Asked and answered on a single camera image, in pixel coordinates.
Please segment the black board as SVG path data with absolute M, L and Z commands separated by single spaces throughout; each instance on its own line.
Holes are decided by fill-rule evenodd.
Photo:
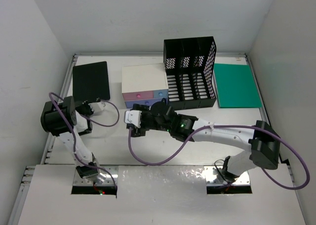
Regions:
M 75 101 L 88 103 L 110 100 L 106 61 L 73 67 L 73 97 Z

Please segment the purple bottom drawer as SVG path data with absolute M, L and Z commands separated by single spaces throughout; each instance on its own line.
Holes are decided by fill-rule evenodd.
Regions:
M 132 100 L 132 101 L 126 101 L 125 106 L 126 106 L 126 108 L 132 108 L 134 104 L 152 106 L 154 103 L 160 102 L 162 100 L 167 101 L 168 99 L 167 99 L 167 97 L 163 97 L 163 98 Z

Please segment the pink drawer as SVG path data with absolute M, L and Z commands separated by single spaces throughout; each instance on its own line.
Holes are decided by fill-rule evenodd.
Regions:
M 125 101 L 134 101 L 142 99 L 154 98 L 154 92 L 150 91 L 137 91 L 137 92 L 125 92 L 122 94 Z

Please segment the light blue small drawer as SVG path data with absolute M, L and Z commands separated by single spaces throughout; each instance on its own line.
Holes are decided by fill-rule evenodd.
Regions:
M 154 98 L 168 98 L 168 89 L 154 90 Z

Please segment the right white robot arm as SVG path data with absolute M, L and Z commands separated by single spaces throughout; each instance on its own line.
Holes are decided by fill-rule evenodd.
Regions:
M 241 149 L 235 156 L 227 156 L 217 178 L 222 184 L 232 184 L 242 173 L 256 167 L 266 170 L 278 168 L 280 142 L 277 134 L 265 121 L 254 126 L 219 125 L 196 116 L 178 114 L 164 102 L 151 107 L 134 104 L 124 114 L 129 137 L 145 136 L 149 130 L 168 132 L 182 143 L 214 142 Z

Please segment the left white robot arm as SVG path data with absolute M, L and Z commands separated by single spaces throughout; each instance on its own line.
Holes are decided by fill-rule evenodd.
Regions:
M 81 134 L 92 132 L 92 124 L 76 111 L 76 104 L 72 96 L 64 98 L 58 104 L 63 116 L 56 109 L 56 104 L 56 101 L 47 101 L 44 104 L 40 117 L 42 128 L 59 139 L 66 147 L 80 178 L 90 183 L 100 182 L 97 160 L 80 138 Z

